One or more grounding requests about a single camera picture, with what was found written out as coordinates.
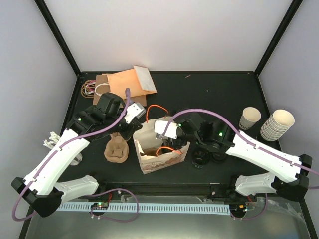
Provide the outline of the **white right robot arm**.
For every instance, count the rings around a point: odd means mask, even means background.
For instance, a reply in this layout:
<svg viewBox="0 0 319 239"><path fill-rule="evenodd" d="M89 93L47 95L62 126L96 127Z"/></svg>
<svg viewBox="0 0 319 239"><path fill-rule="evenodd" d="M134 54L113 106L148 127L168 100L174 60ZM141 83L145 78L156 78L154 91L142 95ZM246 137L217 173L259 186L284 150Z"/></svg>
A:
<svg viewBox="0 0 319 239"><path fill-rule="evenodd" d="M174 149L180 149L194 141L216 161L222 161L228 155L235 156L266 170L263 174L232 177L226 193L233 201L243 196L263 193L300 201L308 190L306 169L311 167L310 156L283 153L254 140L242 131L235 133L220 120L196 123L190 119L180 123L159 120L155 123L154 131L162 135Z"/></svg>

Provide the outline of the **printed white paper bag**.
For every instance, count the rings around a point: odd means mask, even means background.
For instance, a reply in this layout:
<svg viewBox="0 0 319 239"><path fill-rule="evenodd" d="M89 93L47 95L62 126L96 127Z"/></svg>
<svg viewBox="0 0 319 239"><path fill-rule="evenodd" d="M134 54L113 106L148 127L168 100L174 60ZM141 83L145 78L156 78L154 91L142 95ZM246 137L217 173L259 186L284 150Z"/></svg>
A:
<svg viewBox="0 0 319 239"><path fill-rule="evenodd" d="M133 142L143 174L184 162L190 146L190 142L186 142L184 146L173 146L166 139L156 138L154 126L158 119L149 118L149 111L152 107L161 108L168 113L168 110L162 106L150 105L142 128L133 134Z"/></svg>

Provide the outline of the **single paper coffee cup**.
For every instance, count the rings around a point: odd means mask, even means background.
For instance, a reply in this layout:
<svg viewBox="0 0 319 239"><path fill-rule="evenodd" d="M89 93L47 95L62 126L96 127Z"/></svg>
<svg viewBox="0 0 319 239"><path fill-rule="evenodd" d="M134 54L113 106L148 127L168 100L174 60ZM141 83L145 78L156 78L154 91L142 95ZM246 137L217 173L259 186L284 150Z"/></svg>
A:
<svg viewBox="0 0 319 239"><path fill-rule="evenodd" d="M239 127L242 130L250 129L256 122L261 119L261 113L257 108L246 107L239 120Z"/></svg>

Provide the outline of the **black plastic cup lid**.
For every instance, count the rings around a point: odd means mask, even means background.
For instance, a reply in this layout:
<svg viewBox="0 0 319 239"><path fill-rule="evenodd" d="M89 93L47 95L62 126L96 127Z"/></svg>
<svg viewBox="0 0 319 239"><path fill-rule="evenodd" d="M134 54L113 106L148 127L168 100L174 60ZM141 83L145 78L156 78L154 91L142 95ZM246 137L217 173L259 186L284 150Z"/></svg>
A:
<svg viewBox="0 0 319 239"><path fill-rule="evenodd" d="M227 158L227 154L223 149L211 151L210 154L212 161L215 163L223 163Z"/></svg>

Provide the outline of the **brown pulp cup carrier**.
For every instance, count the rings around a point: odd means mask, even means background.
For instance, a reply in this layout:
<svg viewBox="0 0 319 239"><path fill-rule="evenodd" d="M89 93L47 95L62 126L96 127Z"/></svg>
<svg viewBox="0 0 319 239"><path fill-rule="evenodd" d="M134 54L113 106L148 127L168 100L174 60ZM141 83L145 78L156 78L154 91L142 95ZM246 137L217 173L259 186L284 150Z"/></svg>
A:
<svg viewBox="0 0 319 239"><path fill-rule="evenodd" d="M106 145L104 156L111 163L124 163L129 156L127 141L119 133L111 134L111 139Z"/></svg>

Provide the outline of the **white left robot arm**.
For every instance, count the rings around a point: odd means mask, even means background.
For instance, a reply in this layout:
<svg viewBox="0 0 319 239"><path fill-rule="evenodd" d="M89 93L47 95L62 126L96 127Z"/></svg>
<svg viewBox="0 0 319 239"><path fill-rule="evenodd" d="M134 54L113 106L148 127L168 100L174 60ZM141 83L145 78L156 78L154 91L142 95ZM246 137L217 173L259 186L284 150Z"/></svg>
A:
<svg viewBox="0 0 319 239"><path fill-rule="evenodd" d="M24 199L44 218L70 200L92 195L96 199L103 198L107 186L93 176L67 182L58 182L58 179L91 142L113 133L129 140L142 128L138 119L146 109L130 99L129 89L125 95L123 100L113 93L104 93L97 104L75 114L42 162L25 177L14 178L11 186L19 193L18 199Z"/></svg>

